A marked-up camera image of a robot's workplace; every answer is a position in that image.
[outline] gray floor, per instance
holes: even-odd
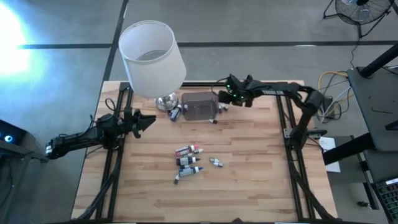
[[[17,44],[109,44],[123,0],[5,0],[20,21],[6,27],[5,40]],[[130,0],[123,29],[154,19],[167,23],[179,42],[356,41],[354,26],[339,18],[322,20],[328,1],[293,0]],[[398,16],[390,13],[363,40],[397,40]],[[15,39],[18,33],[24,39]],[[367,65],[388,45],[359,46],[354,64]],[[317,87],[324,71],[347,70],[353,46],[181,48],[187,80],[217,80],[232,73],[261,80],[304,80]],[[0,52],[0,119],[31,132],[41,144],[58,133],[74,133],[89,124],[103,80],[109,49],[15,50]],[[12,71],[9,65],[20,70]],[[110,80],[126,80],[119,52]],[[331,87],[337,96],[348,83]],[[354,98],[339,121],[320,124],[330,136],[367,132]],[[17,198],[11,223],[48,223],[70,218],[85,151],[40,164],[33,161]],[[361,185],[332,184],[340,218],[386,223],[383,212],[359,208]]]

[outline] white lamp shade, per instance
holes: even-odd
[[[142,21],[120,36],[119,49],[130,85],[138,95],[156,98],[178,90],[187,74],[173,30]]]

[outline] electric fan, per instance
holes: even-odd
[[[326,15],[326,11],[330,5],[336,2],[336,14]],[[329,5],[323,12],[323,18],[340,17],[341,20],[348,24],[356,25],[358,28],[359,38],[368,35],[384,18],[390,13],[390,8],[394,0],[331,0]],[[372,28],[362,35],[361,25],[369,24],[377,21]]]

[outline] wooden tabletop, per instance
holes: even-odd
[[[97,117],[110,113],[104,101],[109,97],[116,102],[119,84],[104,82]],[[182,88],[177,95],[209,90]],[[252,108],[230,106],[217,116],[218,124],[185,121],[183,116],[173,123],[156,109],[153,99],[137,95],[132,107],[156,114],[157,121],[140,139],[132,134],[126,138],[115,222],[231,222],[237,217],[246,222],[297,221],[274,96],[256,98]],[[294,112],[298,120],[300,110],[294,106]],[[201,159],[197,166],[204,169],[174,185],[175,150],[191,144],[204,149],[197,154]],[[311,190],[336,217],[319,148],[306,145],[303,156]],[[209,157],[224,167],[210,164]],[[98,193],[105,158],[106,151],[98,150],[85,159],[72,218],[82,214]],[[300,197],[306,210],[302,192]],[[107,210],[106,203],[103,215]]]

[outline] chrome lamp base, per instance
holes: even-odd
[[[168,111],[178,105],[178,97],[175,93],[155,99],[157,109]]]

